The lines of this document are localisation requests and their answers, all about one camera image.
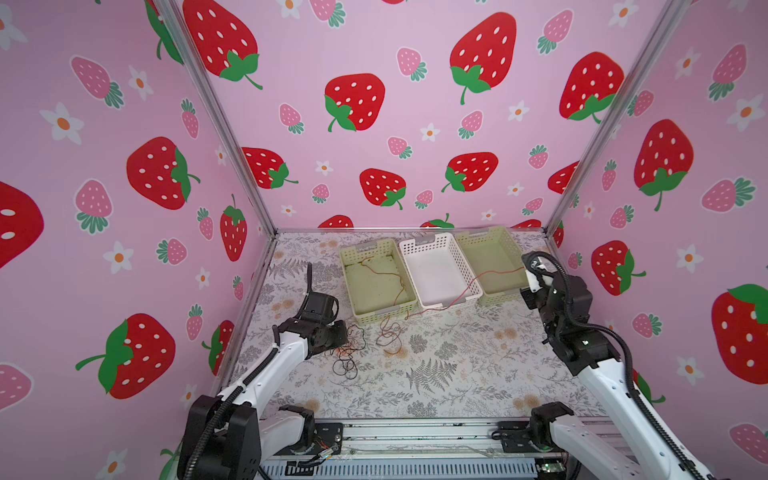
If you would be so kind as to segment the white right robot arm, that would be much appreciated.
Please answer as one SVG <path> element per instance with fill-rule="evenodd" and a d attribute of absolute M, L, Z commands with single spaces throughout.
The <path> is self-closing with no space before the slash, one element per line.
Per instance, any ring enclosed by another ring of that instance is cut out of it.
<path fill-rule="evenodd" d="M 593 434 L 561 402 L 536 407 L 527 428 L 538 449 L 559 448 L 598 479 L 710 479 L 712 473 L 672 432 L 634 381 L 631 350 L 609 328 L 592 324 L 592 295 L 544 251 L 523 255 L 521 296 L 539 313 L 555 355 L 602 405 L 626 442 L 625 455 Z"/>

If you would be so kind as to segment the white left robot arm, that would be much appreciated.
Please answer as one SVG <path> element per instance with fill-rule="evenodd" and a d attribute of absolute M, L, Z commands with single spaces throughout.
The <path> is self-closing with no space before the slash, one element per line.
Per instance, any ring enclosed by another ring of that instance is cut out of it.
<path fill-rule="evenodd" d="M 304 361 L 348 342 L 339 320 L 339 301 L 312 288 L 297 313 L 272 327 L 273 343 L 236 381 L 215 396 L 203 395 L 192 405 L 180 445 L 179 479 L 267 479 L 263 461 L 285 448 L 308 450 L 315 445 L 312 410 L 286 405 L 263 418 L 267 403 Z"/>

